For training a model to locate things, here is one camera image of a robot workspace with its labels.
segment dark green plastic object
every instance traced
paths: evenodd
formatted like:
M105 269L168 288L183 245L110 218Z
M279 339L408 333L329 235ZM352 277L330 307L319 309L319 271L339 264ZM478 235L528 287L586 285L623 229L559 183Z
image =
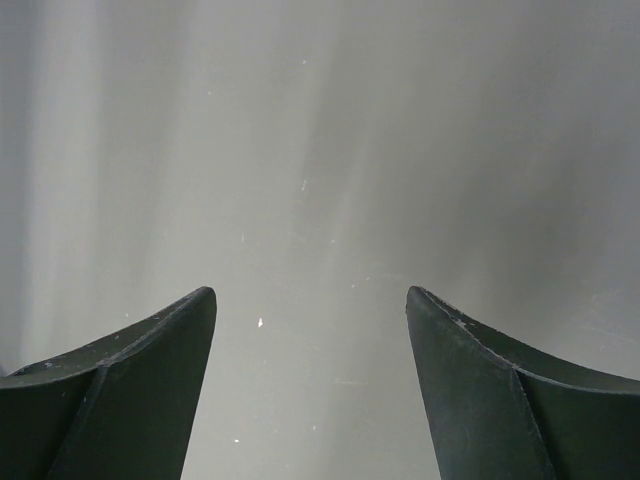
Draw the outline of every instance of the dark green plastic object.
M201 288L0 378L0 479L179 479L215 319Z
M640 479L640 382L547 355L418 287L407 319L443 480Z

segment curved edge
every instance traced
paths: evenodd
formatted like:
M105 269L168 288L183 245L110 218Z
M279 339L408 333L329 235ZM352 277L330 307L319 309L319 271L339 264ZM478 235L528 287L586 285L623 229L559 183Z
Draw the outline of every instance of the curved edge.
M205 299L211 299L217 306L215 291L211 287L200 287L143 320L0 378L0 389L63 381L86 374L100 365L124 360L144 349L161 330L175 323L184 310L193 308Z
M430 318L455 323L461 334L475 341L496 362L520 374L578 390L639 395L640 382L562 360L474 320L422 287L407 294L407 308L428 310Z
M180 457L177 461L174 458L173 463L171 460L167 460L169 463L172 463L171 466L173 468L172 473L165 472L167 474L167 478L174 478L176 470L181 472L184 456L186 455L186 448L188 446L188 440L191 434L195 410L200 396L204 372L208 363L215 329L216 315L217 298L214 290L210 287L201 287L150 317L158 320L152 328L127 348L124 348L122 351L105 359L105 361L100 362L97 365L96 374L93 377L92 383L85 392L83 401L76 412L69 431L59 446L56 458L52 462L46 478L86 478L86 472L93 468L91 466L93 463L91 461L87 462L88 458L91 458L94 461L107 461L109 468L111 468L111 470L118 470L118 475L122 479L141 478L140 475L132 476L131 472L137 471L140 467L139 465L135 465L135 462L132 463L131 461L124 461L124 464L126 464L127 468L130 470L126 470L123 466L122 457L126 457L124 452L127 451L129 455L131 455L131 451L142 447L142 451L145 451L148 456L155 455L156 448L152 447L154 446L154 442L157 442L158 439L154 435L150 435L149 438L145 438L144 431L148 429L149 425L154 426L153 428L158 430L158 425L164 425L165 423L171 425L171 422L178 422L181 430L180 432L174 432L176 435L174 443L170 447L168 447L169 443L167 442L164 442L161 445L156 444L155 447L163 447L165 449L170 448L172 453L169 454L168 452L165 452L166 455L161 457L163 459L170 459L172 455ZM165 365L163 368L162 362L158 364L153 360L154 356L157 356L157 348L154 353L154 345L158 347L158 343L163 342L165 346L170 345L169 348L174 348L176 344L174 342L175 339L171 338L172 335L183 335L185 328L192 329L194 326L197 328L199 324L206 327L206 332L202 332L200 339L195 341L195 344L198 342L204 342L204 344L206 344L204 349L200 348L200 353L202 353L204 357L200 358L199 362L185 366L180 365L180 362L174 362L174 360L176 360L175 358L164 356L163 359L165 361ZM104 338L112 338L116 334L112 334ZM190 351L198 351L198 348L195 348L193 345L194 344L191 344L192 349ZM152 360L151 365L153 365L152 369L162 372L162 381L158 381L158 375L149 375L149 369L147 367L143 366L140 368L140 362L146 362L148 365L150 358ZM132 367L137 368L138 370L137 373L133 374L134 378L131 378ZM189 369L191 369L191 367L196 367L196 371L190 372ZM139 382L147 382L147 384L151 382L151 384L155 386L161 385L163 386L162 388L165 388L167 385L166 375L168 375L169 378L172 378L173 375L174 380L176 380L177 377L181 377L187 383L195 383L190 385L190 392L179 388L178 385L170 385L171 394L169 394L168 391L165 391L164 395L157 395L158 392L154 395L149 393L150 390L144 386L136 386ZM114 394L116 398L115 402L109 401L109 399L105 400L105 398L103 398L105 396L110 396L113 400ZM127 404L127 407L122 410L118 408L114 409L113 405L123 405L123 397L127 397L129 394L132 396L130 399L131 402ZM143 403L145 404L144 410L140 410L140 395L145 399L143 400ZM150 399L154 399L152 401L154 408L152 409L148 408L148 404L151 401ZM171 418L171 421L167 420L167 422L158 422L157 419L154 419L154 422L150 423L147 421L145 423L143 419L143 428L136 429L131 426L131 422L123 420L123 418L131 415L130 412L140 414L134 415L138 420L139 417L144 416L142 412L155 416L159 405L167 404L167 402L173 407L170 409L170 413L172 414L161 417L165 419ZM110 418L111 423L109 423L108 428L103 428L100 422L96 423L96 411L97 415L106 415L107 418ZM113 432L107 432L108 430L116 432L115 435L112 435ZM138 443L131 443L130 440L126 438L127 436L134 435L137 435L140 440ZM97 437L106 441L97 441ZM131 451L126 447L123 447L123 445L128 445ZM100 448L105 446L107 446L107 450L109 450L109 447L112 449L124 448L124 450L121 450L120 455L117 458L105 459L105 457L99 452ZM105 474L103 470L100 470L100 473L96 474L96 478L111 479L115 477L113 476L113 472Z
M442 478L555 479L517 370L444 308L409 291L409 337Z

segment gray background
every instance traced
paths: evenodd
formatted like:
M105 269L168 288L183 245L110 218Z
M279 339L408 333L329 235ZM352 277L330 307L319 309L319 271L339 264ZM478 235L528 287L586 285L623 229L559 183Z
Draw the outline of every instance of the gray background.
M1 0L0 363L211 285L191 480L438 478L412 284L640 378L639 27L635 0Z

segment black curved piece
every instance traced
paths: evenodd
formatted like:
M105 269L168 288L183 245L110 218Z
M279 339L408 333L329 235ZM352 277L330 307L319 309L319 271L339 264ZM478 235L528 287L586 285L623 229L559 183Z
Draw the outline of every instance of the black curved piece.
M0 378L0 479L179 479L215 319L201 288Z
M640 382L529 347L419 287L407 320L443 480L640 479Z

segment gray wall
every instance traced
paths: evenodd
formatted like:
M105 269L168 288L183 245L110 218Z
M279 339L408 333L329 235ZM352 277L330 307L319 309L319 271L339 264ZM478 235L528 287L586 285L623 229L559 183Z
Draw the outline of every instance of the gray wall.
M639 27L633 0L0 2L0 363L213 286L185 479L437 478L411 284L640 378Z

